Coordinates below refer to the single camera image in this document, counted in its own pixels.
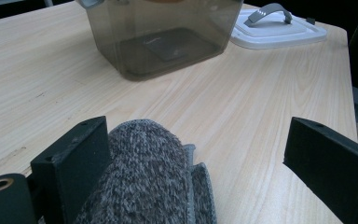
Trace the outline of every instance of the white lid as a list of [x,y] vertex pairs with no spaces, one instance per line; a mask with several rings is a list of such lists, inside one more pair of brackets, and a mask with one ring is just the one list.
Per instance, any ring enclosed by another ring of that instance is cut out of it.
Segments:
[[273,12],[248,26],[245,21],[255,9],[242,9],[231,34],[231,41],[247,49],[273,49],[309,44],[326,39],[325,29],[292,15],[290,24],[283,12]]

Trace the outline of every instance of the gray plastic container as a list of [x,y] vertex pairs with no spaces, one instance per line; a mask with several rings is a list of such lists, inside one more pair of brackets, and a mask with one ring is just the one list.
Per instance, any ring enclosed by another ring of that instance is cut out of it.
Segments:
[[222,53],[242,0],[76,0],[101,54],[126,77],[146,79]]

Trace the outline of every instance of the wood grain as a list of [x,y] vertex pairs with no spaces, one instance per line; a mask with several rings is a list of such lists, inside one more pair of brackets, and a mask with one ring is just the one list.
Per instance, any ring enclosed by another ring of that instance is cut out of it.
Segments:
[[340,223],[282,164],[292,116],[357,140],[346,33],[283,49],[226,51],[142,82],[123,78],[95,47],[84,9],[68,3],[0,20],[0,175],[78,122],[108,129],[152,119],[197,146],[219,223]]

